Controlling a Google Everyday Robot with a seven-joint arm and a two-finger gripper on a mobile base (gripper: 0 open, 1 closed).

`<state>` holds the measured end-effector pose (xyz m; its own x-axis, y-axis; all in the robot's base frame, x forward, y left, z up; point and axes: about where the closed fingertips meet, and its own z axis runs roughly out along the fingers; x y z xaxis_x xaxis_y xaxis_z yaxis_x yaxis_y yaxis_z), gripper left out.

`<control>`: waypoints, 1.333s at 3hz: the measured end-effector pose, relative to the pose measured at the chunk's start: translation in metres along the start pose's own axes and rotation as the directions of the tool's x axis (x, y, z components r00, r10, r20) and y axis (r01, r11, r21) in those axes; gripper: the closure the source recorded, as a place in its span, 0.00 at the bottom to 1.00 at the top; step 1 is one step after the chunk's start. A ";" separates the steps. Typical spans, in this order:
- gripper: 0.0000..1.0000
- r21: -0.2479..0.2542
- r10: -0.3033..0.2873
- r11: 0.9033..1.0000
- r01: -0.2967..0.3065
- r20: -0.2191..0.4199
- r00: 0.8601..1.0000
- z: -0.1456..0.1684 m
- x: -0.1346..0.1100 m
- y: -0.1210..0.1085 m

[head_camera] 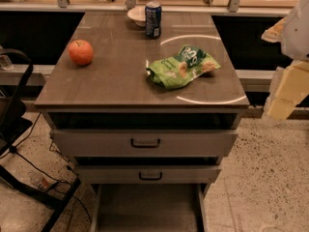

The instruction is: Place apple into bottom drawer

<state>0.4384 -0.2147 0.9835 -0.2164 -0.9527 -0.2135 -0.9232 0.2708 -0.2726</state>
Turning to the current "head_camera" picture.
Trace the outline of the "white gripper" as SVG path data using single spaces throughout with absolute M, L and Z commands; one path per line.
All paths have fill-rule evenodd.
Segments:
M 283 121 L 309 95 L 309 63 L 303 62 L 309 60 L 309 0 L 299 0 L 286 18 L 266 29 L 262 39 L 281 42 L 282 53 L 299 60 L 278 68 L 271 80 L 266 116 Z

